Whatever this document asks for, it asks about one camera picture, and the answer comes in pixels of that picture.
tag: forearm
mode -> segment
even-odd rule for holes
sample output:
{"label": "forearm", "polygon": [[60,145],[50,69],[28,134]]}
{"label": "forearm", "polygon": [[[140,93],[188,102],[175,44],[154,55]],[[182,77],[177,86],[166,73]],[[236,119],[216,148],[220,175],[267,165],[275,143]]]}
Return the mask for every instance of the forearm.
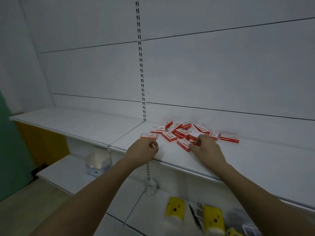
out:
{"label": "forearm", "polygon": [[230,188],[263,235],[308,235],[312,225],[272,194],[229,164],[215,170]]}
{"label": "forearm", "polygon": [[65,202],[32,235],[93,235],[121,184],[133,170],[121,159]]}

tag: yellow wall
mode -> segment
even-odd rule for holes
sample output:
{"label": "yellow wall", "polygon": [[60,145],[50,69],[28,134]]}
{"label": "yellow wall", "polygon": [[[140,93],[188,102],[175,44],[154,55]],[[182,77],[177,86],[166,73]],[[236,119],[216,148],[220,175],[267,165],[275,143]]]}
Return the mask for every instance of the yellow wall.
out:
{"label": "yellow wall", "polygon": [[15,122],[36,167],[51,165],[70,154],[64,135],[42,128]]}

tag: green wall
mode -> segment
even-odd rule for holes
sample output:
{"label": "green wall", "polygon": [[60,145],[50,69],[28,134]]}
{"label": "green wall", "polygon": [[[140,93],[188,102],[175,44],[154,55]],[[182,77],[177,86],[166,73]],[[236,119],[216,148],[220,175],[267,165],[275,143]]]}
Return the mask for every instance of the green wall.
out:
{"label": "green wall", "polygon": [[0,201],[32,181],[35,165],[0,94]]}

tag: floor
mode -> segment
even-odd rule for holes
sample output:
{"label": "floor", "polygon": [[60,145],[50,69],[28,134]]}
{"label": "floor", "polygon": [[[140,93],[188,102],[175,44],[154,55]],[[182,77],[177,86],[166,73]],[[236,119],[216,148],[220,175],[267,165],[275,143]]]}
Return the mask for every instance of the floor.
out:
{"label": "floor", "polygon": [[29,235],[70,197],[44,180],[35,180],[0,202],[0,235]]}

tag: left hand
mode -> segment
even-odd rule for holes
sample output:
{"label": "left hand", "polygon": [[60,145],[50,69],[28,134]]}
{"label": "left hand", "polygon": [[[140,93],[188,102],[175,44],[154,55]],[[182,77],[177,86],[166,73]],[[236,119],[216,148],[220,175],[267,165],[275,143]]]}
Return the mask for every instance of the left hand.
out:
{"label": "left hand", "polygon": [[128,148],[123,159],[136,169],[152,160],[157,152],[158,144],[154,139],[138,139]]}

